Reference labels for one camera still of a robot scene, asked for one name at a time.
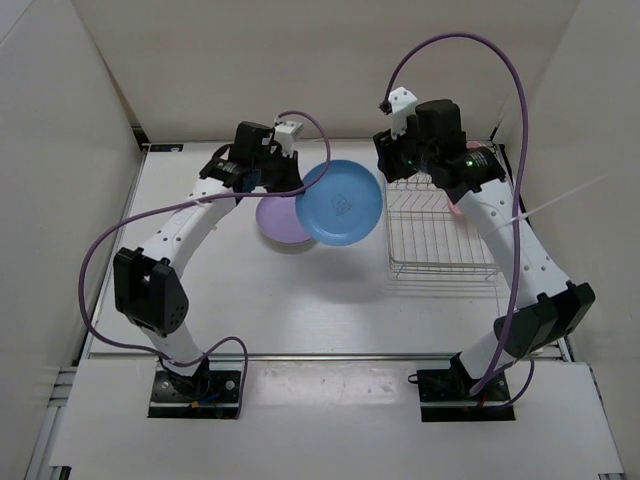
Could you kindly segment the blue plate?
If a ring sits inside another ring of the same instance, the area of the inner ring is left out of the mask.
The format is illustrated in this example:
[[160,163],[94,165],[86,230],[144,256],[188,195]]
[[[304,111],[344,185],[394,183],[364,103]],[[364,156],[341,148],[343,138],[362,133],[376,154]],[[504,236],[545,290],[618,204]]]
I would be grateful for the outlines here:
[[296,216],[317,242],[348,246],[375,229],[383,209],[382,191],[366,167],[336,159],[312,168],[303,182],[307,189],[295,199]]

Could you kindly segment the purple plate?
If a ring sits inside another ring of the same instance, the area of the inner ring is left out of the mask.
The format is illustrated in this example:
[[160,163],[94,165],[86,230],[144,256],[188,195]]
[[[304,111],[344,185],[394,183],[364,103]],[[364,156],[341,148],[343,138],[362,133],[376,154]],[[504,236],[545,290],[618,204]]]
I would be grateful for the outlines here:
[[255,219],[260,232],[268,239],[297,245],[312,239],[300,224],[294,197],[262,198],[256,207]]

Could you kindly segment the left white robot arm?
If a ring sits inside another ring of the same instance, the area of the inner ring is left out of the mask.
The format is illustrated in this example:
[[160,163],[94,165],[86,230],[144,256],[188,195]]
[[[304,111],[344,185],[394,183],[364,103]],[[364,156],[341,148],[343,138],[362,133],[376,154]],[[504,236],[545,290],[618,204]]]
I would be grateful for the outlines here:
[[240,123],[233,142],[216,150],[200,171],[189,206],[175,211],[140,247],[122,247],[114,258],[116,309],[151,341],[171,385],[188,400],[206,395],[210,374],[185,324],[189,300],[182,274],[216,224],[238,205],[239,194],[302,187],[294,149],[301,130],[293,121],[272,127]]

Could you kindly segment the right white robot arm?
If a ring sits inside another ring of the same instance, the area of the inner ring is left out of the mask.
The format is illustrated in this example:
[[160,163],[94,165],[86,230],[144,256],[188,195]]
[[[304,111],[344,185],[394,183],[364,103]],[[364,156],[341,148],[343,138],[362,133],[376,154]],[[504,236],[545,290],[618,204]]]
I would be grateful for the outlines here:
[[520,218],[507,172],[490,148],[468,144],[457,104],[421,103],[398,88],[380,108],[391,117],[390,129],[373,138],[386,181],[427,174],[472,223],[511,284],[507,312],[492,332],[451,360],[450,390],[470,400],[499,370],[572,333],[595,293],[588,283],[571,281]]

